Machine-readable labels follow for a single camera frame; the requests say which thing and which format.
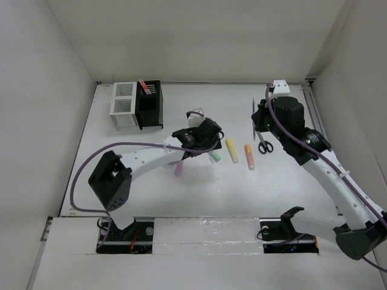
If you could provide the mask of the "green highlighter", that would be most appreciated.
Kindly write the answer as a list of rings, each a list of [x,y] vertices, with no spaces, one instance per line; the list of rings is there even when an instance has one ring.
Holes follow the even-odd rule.
[[[211,160],[215,163],[218,163],[221,160],[221,157],[215,151],[210,151],[208,155],[210,156]]]

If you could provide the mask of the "blue pen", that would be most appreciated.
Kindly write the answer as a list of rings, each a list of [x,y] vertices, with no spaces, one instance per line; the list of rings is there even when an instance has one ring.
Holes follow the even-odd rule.
[[[256,130],[255,130],[255,121],[253,119],[253,114],[255,113],[255,100],[252,99],[252,128],[253,128],[253,140],[256,141]]]

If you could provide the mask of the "purple highlighter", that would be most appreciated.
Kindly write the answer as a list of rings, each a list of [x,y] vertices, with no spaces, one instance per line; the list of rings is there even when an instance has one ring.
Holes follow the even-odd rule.
[[[177,162],[177,164],[175,166],[175,171],[174,171],[174,175],[176,177],[180,177],[182,175],[183,166],[184,166],[184,161]]]

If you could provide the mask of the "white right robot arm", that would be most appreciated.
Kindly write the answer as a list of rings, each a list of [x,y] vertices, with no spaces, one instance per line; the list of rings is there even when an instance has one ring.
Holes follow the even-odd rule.
[[[353,260],[386,240],[386,211],[371,200],[340,165],[330,143],[306,127],[304,106],[294,97],[265,99],[252,115],[255,131],[270,132],[325,190],[341,215],[320,217],[295,206],[281,215],[279,230],[289,239],[310,234],[337,244]]]

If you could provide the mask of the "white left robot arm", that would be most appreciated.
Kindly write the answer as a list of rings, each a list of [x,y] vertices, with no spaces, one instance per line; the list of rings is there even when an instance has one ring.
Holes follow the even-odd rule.
[[[215,121],[204,118],[198,126],[175,131],[159,143],[137,143],[143,146],[140,150],[123,155],[112,150],[104,153],[88,184],[111,216],[115,234],[124,240],[134,234],[135,218],[128,205],[133,181],[158,167],[220,149],[223,136]]]

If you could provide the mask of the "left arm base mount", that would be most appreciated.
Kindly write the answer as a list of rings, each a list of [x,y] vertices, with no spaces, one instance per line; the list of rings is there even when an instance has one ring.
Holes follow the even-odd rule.
[[[125,230],[119,230],[107,217],[97,220],[98,254],[152,254],[154,219],[135,219]]]

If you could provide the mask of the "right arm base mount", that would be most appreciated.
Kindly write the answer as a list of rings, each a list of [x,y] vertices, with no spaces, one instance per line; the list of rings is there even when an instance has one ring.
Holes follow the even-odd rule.
[[[319,254],[316,237],[298,233],[291,224],[291,218],[303,209],[296,206],[280,217],[266,217],[259,220],[260,229],[256,238],[263,242],[264,254]]]

